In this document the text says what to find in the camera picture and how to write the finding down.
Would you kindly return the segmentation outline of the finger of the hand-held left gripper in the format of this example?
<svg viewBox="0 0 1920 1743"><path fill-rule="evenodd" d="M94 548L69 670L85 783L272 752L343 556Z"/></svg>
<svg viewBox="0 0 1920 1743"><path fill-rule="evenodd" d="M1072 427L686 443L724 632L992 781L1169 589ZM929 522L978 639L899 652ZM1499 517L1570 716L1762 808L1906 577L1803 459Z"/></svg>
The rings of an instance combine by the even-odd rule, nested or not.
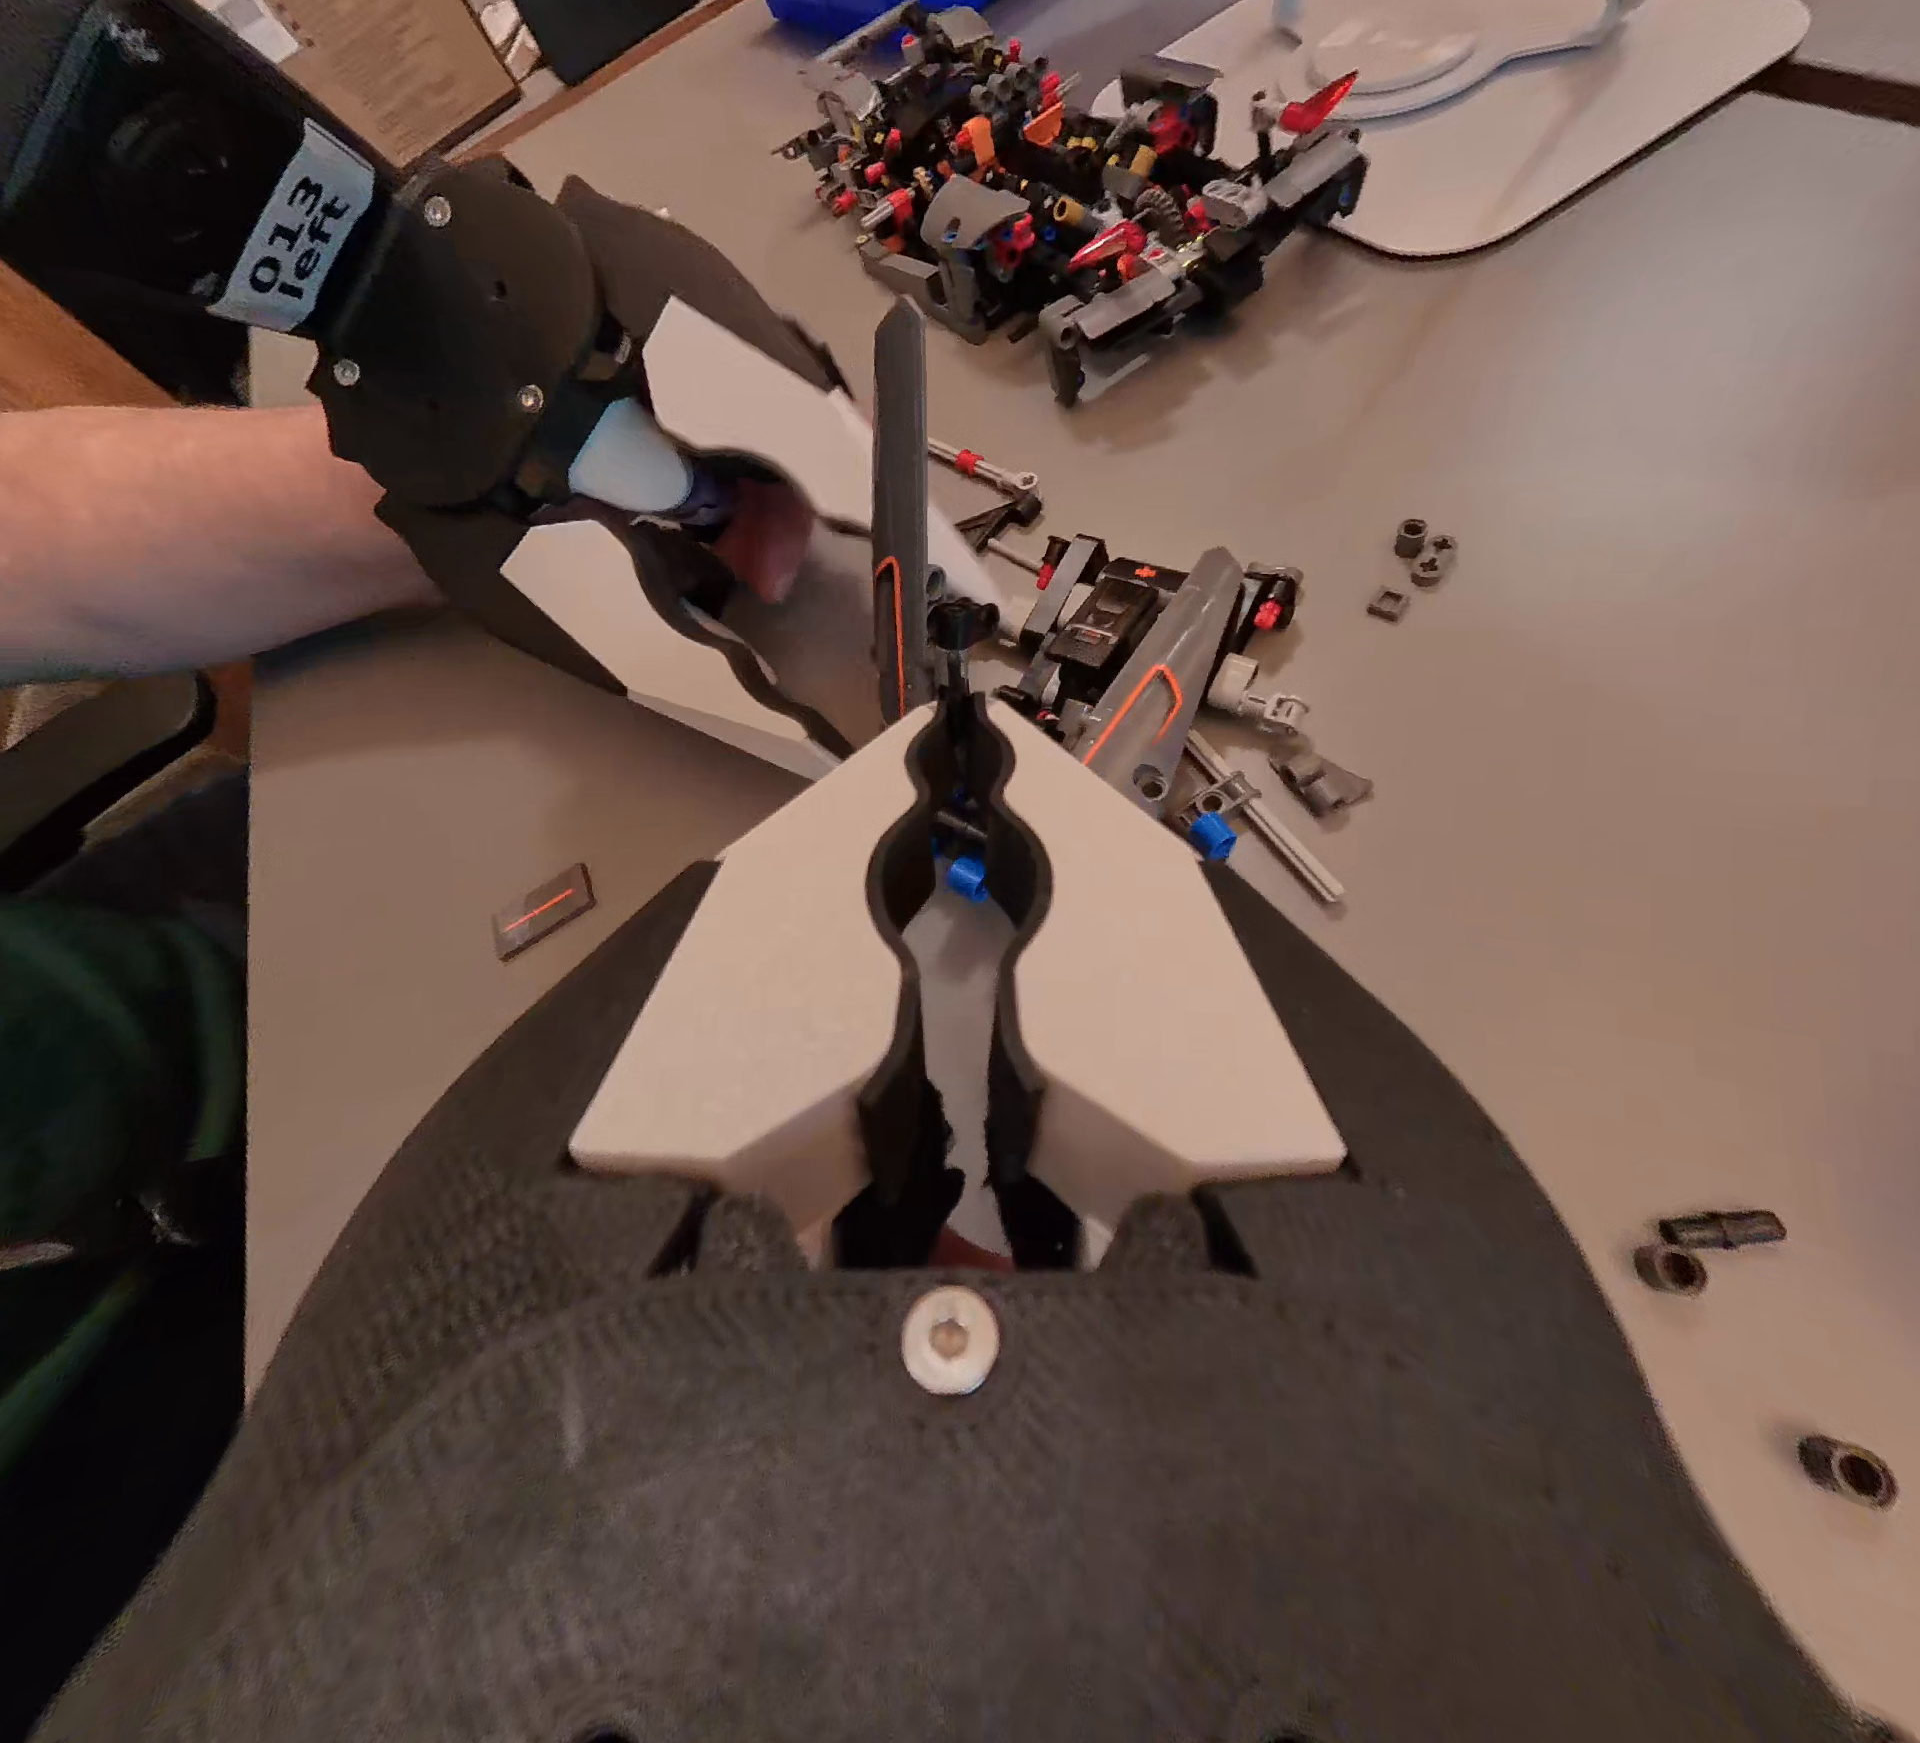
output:
<svg viewBox="0 0 1920 1743"><path fill-rule="evenodd" d="M687 601L653 532L576 518L528 528L504 581L638 705L816 781L851 755L756 647Z"/></svg>
<svg viewBox="0 0 1920 1743"><path fill-rule="evenodd" d="M638 371L639 521L712 550L737 481L790 485L814 532L790 597L767 606L825 577L836 550L870 545L872 418L791 321L742 327L676 296L638 339Z"/></svg>

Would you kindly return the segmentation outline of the grey lego tile orange stripe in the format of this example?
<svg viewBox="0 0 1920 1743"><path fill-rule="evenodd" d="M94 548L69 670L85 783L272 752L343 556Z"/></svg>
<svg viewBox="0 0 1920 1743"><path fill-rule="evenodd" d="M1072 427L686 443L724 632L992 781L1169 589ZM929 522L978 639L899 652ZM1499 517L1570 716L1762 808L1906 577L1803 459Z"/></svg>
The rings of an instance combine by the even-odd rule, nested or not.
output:
<svg viewBox="0 0 1920 1743"><path fill-rule="evenodd" d="M540 940L591 915L597 894L584 862L576 862L535 889L522 892L491 921L493 954L497 963L522 957Z"/></svg>

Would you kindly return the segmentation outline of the grey black lego subassembly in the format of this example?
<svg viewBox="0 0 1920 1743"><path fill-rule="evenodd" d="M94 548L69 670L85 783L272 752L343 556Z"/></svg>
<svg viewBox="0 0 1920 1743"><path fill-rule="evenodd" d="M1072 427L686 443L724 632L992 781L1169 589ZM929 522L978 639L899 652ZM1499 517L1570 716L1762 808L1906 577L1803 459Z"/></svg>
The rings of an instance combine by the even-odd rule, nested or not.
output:
<svg viewBox="0 0 1920 1743"><path fill-rule="evenodd" d="M1304 700L1261 676L1260 650L1293 624L1304 575L1209 548L1188 571L1120 554L1091 535L1053 535L1017 644L1024 667L1001 700L1154 819L1202 712L1293 742Z"/></svg>

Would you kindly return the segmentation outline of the cardboard box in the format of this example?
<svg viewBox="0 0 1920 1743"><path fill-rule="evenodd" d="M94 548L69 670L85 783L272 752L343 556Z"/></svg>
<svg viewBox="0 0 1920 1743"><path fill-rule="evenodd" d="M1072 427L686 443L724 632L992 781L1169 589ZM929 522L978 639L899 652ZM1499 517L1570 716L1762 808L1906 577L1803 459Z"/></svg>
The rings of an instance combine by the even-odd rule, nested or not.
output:
<svg viewBox="0 0 1920 1743"><path fill-rule="evenodd" d="M468 0L264 0L282 71L396 167L459 147L521 92Z"/></svg>

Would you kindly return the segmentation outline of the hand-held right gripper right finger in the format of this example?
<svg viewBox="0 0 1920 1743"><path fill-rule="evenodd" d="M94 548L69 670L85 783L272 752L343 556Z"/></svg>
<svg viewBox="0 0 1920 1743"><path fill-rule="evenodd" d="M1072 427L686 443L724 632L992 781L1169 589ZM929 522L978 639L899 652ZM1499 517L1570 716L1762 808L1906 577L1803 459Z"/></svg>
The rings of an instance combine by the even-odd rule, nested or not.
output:
<svg viewBox="0 0 1920 1743"><path fill-rule="evenodd" d="M996 905L968 906L968 1242L1012 1254L985 1147L1003 973L1045 1087L1033 1156L1085 1255L1140 1198L1336 1171L1349 1147L1218 894L1242 878L1206 867L1007 705L985 712L1053 899L1024 945Z"/></svg>

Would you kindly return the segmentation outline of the person's left hand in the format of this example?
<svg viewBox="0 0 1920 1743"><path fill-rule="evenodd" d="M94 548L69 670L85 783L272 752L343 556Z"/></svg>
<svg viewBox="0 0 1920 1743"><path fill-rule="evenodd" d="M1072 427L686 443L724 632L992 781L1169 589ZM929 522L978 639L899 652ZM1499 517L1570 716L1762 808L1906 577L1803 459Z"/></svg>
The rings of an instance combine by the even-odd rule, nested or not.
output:
<svg viewBox="0 0 1920 1743"><path fill-rule="evenodd" d="M758 601L784 603L804 571L814 513L799 492L778 481L737 481L733 515L712 550Z"/></svg>

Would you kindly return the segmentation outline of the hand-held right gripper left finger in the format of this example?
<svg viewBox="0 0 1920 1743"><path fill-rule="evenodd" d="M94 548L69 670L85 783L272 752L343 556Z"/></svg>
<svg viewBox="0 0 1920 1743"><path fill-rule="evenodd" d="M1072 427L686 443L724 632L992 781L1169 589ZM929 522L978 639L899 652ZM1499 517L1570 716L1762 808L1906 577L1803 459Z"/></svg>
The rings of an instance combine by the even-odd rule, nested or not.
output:
<svg viewBox="0 0 1920 1743"><path fill-rule="evenodd" d="M932 1261L962 1192L927 1071L909 927L938 892L936 705L912 709L715 864L569 1152L839 1225L853 1268Z"/></svg>

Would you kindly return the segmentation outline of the black lego car chassis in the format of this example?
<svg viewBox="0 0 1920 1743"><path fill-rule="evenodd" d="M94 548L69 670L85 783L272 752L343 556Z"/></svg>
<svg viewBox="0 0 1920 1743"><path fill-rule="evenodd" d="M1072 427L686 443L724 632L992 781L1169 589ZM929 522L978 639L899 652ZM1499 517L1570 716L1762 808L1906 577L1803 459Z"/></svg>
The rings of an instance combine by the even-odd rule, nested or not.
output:
<svg viewBox="0 0 1920 1743"><path fill-rule="evenodd" d="M1360 79L1251 92L1235 161L1220 68L1152 53L1102 115L975 7L902 0L809 62L817 119L774 152L809 169L862 265L930 320L975 346L1034 337L1071 410L1230 315L1293 233L1352 215L1370 172L1349 115Z"/></svg>

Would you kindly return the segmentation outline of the person's left forearm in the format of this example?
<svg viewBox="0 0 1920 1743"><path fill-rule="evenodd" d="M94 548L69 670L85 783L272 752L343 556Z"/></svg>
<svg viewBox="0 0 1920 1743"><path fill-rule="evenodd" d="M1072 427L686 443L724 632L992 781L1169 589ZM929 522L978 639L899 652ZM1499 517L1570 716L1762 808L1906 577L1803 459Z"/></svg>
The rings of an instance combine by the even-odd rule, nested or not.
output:
<svg viewBox="0 0 1920 1743"><path fill-rule="evenodd" d="M324 410L2 418L2 683L212 671L442 593Z"/></svg>

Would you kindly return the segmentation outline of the white book stand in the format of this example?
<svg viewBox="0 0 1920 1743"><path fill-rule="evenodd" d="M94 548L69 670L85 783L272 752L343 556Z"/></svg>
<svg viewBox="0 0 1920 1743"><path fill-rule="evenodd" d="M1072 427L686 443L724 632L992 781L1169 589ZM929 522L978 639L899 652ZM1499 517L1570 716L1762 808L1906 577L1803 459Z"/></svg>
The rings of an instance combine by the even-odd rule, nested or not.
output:
<svg viewBox="0 0 1920 1743"><path fill-rule="evenodd" d="M1360 130L1341 232L1400 260L1502 244L1746 88L1799 0L1238 0L1171 44L1235 167L1283 117Z"/></svg>

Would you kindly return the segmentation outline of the scattered loose lego pieces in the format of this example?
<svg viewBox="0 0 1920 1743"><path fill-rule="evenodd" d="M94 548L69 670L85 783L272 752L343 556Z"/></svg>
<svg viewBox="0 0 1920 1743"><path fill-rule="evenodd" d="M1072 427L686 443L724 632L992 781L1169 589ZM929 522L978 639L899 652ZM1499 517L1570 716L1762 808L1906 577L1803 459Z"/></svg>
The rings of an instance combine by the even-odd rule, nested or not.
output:
<svg viewBox="0 0 1920 1743"><path fill-rule="evenodd" d="M1412 586L1439 586L1453 569L1456 540L1451 532L1433 535L1425 518L1410 517L1394 531L1394 554L1407 561ZM1246 579L1251 582L1265 579L1274 589L1270 594L1246 597L1244 624L1227 627L1223 643L1235 643L1240 635L1261 637L1280 630L1297 608L1296 573L1247 564ZM1366 613L1396 624L1410 603L1410 591L1380 585ZM1221 717L1258 724L1264 733L1280 739L1267 763L1283 781L1285 793L1297 799L1316 822L1349 818L1352 808L1372 799L1377 786L1370 779L1325 757L1306 735L1302 724L1308 717L1308 704L1288 693L1260 692L1255 687L1260 676L1260 664L1251 650L1223 649L1206 705ZM1316 885L1317 880L1308 869L1311 862L1308 849L1288 847L1292 834L1277 811L1265 839L1275 846L1302 883ZM1332 888L1332 880L1314 888L1314 894L1330 906L1341 897L1341 892ZM1650 1228L1652 1238L1635 1245L1633 1263L1638 1277L1658 1293L1697 1295L1704 1292L1712 1275L1704 1261L1710 1254L1741 1254L1789 1242L1784 1220L1762 1206L1689 1209L1650 1220ZM1796 1438L1794 1456L1811 1485L1822 1490L1875 1511L1887 1511L1899 1503L1900 1483L1894 1469L1860 1445L1827 1432L1808 1432Z"/></svg>

